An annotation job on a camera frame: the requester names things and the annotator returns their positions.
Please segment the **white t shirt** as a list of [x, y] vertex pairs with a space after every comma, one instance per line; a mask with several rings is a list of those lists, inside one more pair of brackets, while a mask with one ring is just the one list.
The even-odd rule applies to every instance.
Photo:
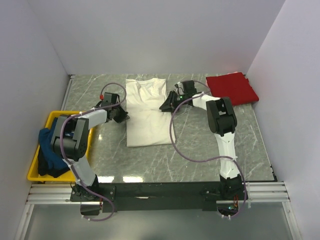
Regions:
[[160, 106], [167, 99], [167, 81], [126, 79], [126, 142], [129, 148], [167, 145], [176, 141], [170, 129], [172, 114]]

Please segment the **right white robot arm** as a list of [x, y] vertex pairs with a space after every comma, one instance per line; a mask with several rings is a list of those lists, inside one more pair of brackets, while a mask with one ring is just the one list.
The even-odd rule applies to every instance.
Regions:
[[214, 97], [207, 92], [197, 91], [194, 80], [178, 82], [176, 90], [169, 92], [159, 110], [175, 115], [183, 105], [206, 111], [210, 131], [214, 134], [219, 155], [202, 163], [220, 160], [220, 190], [223, 198], [239, 196], [244, 190], [243, 174], [237, 163], [235, 132], [238, 124], [230, 98]]

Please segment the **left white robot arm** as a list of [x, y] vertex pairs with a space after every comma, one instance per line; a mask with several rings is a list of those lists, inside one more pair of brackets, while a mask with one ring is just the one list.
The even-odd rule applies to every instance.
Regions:
[[98, 125], [129, 119], [117, 93], [105, 92], [100, 102], [86, 112], [62, 114], [57, 118], [51, 138], [52, 151], [61, 156], [75, 177], [74, 193], [92, 201], [99, 194], [99, 181], [88, 162], [86, 152], [90, 130]]

